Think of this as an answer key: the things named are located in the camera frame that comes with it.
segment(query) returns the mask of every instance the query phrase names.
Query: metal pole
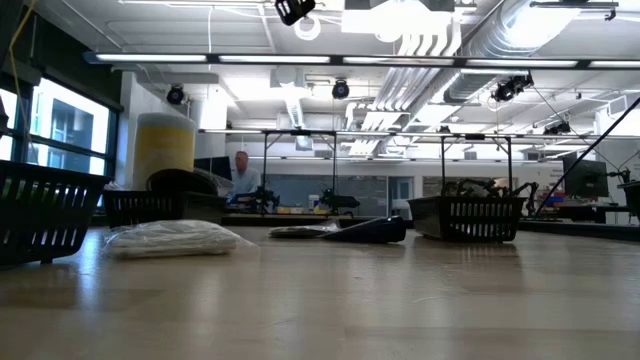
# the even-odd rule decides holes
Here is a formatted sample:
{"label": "metal pole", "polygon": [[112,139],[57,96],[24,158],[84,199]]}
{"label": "metal pole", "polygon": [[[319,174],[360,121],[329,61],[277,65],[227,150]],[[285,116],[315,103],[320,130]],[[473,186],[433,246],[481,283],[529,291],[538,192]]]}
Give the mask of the metal pole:
{"label": "metal pole", "polygon": [[260,204],[260,213],[264,216],[267,202],[267,150],[269,150],[268,144],[269,133],[264,134],[264,157],[262,159],[262,202]]}
{"label": "metal pole", "polygon": [[511,158],[511,138],[507,138],[507,157],[509,158],[509,193],[513,191],[513,159]]}
{"label": "metal pole", "polygon": [[336,195],[336,167],[338,165],[338,136],[333,135],[333,194]]}
{"label": "metal pole", "polygon": [[445,186],[445,183],[446,183],[446,180],[445,180],[446,173],[445,173],[445,170],[444,170],[444,153],[445,153],[446,150],[444,149],[444,139],[445,139],[444,136],[440,138],[440,150],[441,150],[441,154],[440,154],[440,158],[441,159],[440,160],[442,161],[442,190],[440,190],[440,195],[441,196],[444,196],[444,186]]}
{"label": "metal pole", "polygon": [[587,154],[589,154],[589,152],[591,152],[591,150],[595,149],[595,147],[598,146],[598,144],[600,144],[602,142],[602,140],[604,140],[604,138],[606,138],[613,131],[613,129],[615,129],[616,126],[618,126],[618,124],[620,124],[622,122],[622,120],[624,120],[627,117],[627,115],[629,115],[629,113],[633,109],[635,109],[636,106],[638,106],[638,104],[640,104],[640,97],[637,98],[636,101],[634,101],[633,104],[631,104],[631,106],[629,106],[629,108],[627,110],[625,110],[624,114],[622,114],[622,116],[620,116],[620,118],[618,118],[618,120],[616,120],[613,124],[611,124],[611,126],[607,129],[607,131],[604,132],[604,134],[600,135],[598,140],[596,140],[593,144],[591,144],[591,146],[589,146],[589,148],[587,150],[585,150],[585,152],[583,152],[582,155],[580,155],[580,157],[578,157],[578,160],[574,161],[573,164],[571,164],[571,166],[569,166],[569,169],[567,169],[567,171],[565,171],[565,173],[562,174],[562,176],[560,177],[558,182],[555,185],[553,185],[553,188],[551,188],[551,190],[549,191],[547,196],[544,198],[544,200],[540,204],[540,207],[538,207],[538,210],[536,211],[536,214],[533,216],[534,219],[536,219],[538,217],[538,215],[540,215],[540,212],[542,211],[542,208],[544,207],[544,204],[547,203],[547,201],[549,200],[551,195],[553,195],[553,192],[556,191],[558,186],[560,186],[560,184],[562,184],[564,179],[567,177],[567,174],[569,174],[571,172],[571,170],[573,170],[573,168],[575,168],[576,165],[578,165],[578,163],[580,161],[582,161],[582,159],[584,159],[585,156],[587,156]]}

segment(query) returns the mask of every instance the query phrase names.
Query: white plastic bag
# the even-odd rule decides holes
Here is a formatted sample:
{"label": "white plastic bag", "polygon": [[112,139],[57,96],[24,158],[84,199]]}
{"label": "white plastic bag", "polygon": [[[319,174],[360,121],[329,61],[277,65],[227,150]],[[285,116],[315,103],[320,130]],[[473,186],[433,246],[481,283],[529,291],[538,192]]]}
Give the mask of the white plastic bag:
{"label": "white plastic bag", "polygon": [[220,225],[199,220],[155,221],[124,226],[105,234],[102,252],[116,258],[226,254],[255,247]]}

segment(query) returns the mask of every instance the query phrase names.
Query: security camera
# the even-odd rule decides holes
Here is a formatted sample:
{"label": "security camera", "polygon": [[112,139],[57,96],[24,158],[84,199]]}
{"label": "security camera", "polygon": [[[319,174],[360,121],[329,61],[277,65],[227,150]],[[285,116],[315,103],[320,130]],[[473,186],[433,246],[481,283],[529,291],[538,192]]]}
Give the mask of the security camera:
{"label": "security camera", "polygon": [[185,101],[184,85],[173,84],[171,90],[167,93],[167,101],[171,105],[182,105]]}
{"label": "security camera", "polygon": [[336,84],[333,86],[333,91],[331,92],[334,99],[342,100],[349,97],[349,86],[347,85],[347,80],[339,79],[336,80]]}

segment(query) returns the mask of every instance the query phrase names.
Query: black wire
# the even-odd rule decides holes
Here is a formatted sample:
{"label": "black wire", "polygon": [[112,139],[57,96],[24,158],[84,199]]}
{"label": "black wire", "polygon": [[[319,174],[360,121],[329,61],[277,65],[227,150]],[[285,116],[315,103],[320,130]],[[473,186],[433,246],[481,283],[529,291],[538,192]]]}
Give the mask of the black wire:
{"label": "black wire", "polygon": [[[538,95],[540,96],[540,98],[542,99],[542,101],[544,101],[545,104],[547,104],[547,106],[549,107],[549,109],[551,109],[551,111],[553,111],[554,114],[556,114],[556,117],[558,117],[558,119],[562,120],[562,117],[560,116],[560,114],[558,114],[558,112],[556,111],[556,109],[553,108],[553,106],[551,106],[551,104],[549,104],[549,102],[547,101],[547,99],[544,98],[544,96],[542,96],[542,94],[540,94],[540,91],[538,91],[538,89],[536,89],[536,87],[534,85],[531,86],[533,88],[533,90],[535,90]],[[589,142],[585,139],[583,139],[580,134],[578,134],[575,130],[573,130],[573,128],[571,126],[569,126],[569,128],[571,129],[571,131],[576,134],[578,137],[580,137],[580,140],[582,140],[585,144],[587,145],[591,145],[589,144]],[[614,169],[616,169],[618,172],[620,171],[620,168],[615,166],[611,161],[609,161],[609,159],[607,159],[606,157],[604,157],[601,153],[598,152],[598,150],[593,150],[594,153],[598,154],[604,161],[608,162],[611,166],[613,166]]]}

